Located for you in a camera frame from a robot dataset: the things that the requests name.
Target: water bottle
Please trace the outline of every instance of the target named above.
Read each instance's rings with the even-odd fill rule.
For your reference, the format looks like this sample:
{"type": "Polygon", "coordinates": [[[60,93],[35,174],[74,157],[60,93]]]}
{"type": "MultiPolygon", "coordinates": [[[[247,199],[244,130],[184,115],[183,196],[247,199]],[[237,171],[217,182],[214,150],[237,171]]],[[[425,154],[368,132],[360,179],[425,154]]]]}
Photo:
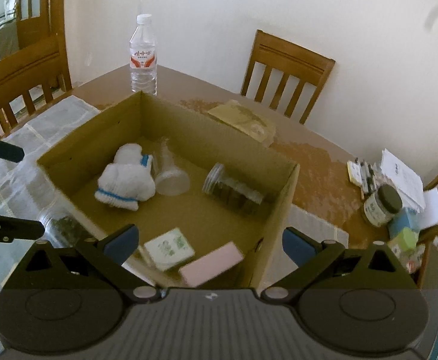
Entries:
{"type": "Polygon", "coordinates": [[[156,38],[152,31],[152,15],[137,16],[137,29],[130,40],[131,86],[134,92],[157,93],[156,38]]]}

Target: dark lid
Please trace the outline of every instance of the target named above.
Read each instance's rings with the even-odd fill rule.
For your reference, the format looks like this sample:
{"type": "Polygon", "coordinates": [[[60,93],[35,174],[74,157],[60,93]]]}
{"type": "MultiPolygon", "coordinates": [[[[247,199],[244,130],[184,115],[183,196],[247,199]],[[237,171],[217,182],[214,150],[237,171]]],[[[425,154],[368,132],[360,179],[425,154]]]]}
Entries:
{"type": "Polygon", "coordinates": [[[402,210],[402,199],[394,187],[388,184],[380,186],[377,190],[377,196],[385,209],[391,214],[397,214],[402,210]]]}

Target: bottle label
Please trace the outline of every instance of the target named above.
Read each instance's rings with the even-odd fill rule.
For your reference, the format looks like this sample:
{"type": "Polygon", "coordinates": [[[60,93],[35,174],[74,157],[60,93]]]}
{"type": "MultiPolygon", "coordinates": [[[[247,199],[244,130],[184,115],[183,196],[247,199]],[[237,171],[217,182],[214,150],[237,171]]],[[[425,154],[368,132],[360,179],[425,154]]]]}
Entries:
{"type": "Polygon", "coordinates": [[[135,69],[156,67],[156,48],[141,48],[131,50],[131,67],[135,69]]]}
{"type": "Polygon", "coordinates": [[[371,195],[364,203],[364,212],[372,225],[381,227],[392,219],[392,215],[383,212],[375,199],[375,194],[371,195]]]}

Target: pink eraser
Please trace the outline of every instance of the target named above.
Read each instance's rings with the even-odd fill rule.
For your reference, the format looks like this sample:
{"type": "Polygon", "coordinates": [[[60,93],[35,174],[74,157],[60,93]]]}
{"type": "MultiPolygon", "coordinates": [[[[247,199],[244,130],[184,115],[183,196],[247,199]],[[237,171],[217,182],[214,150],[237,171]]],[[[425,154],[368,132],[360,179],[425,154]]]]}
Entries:
{"type": "Polygon", "coordinates": [[[198,287],[239,264],[243,259],[244,256],[234,245],[234,242],[229,242],[204,257],[183,266],[179,269],[179,273],[188,286],[198,287]]]}

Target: white logo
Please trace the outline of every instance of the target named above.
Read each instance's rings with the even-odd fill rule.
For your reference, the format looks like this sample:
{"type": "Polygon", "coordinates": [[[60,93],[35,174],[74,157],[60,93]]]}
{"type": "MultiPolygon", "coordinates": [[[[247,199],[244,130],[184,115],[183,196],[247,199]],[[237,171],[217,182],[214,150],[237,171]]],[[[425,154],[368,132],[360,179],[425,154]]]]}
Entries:
{"type": "Polygon", "coordinates": [[[214,300],[215,298],[218,298],[218,297],[219,297],[219,295],[214,293],[214,292],[211,292],[209,295],[204,296],[204,298],[209,299],[211,301],[214,300]]]}

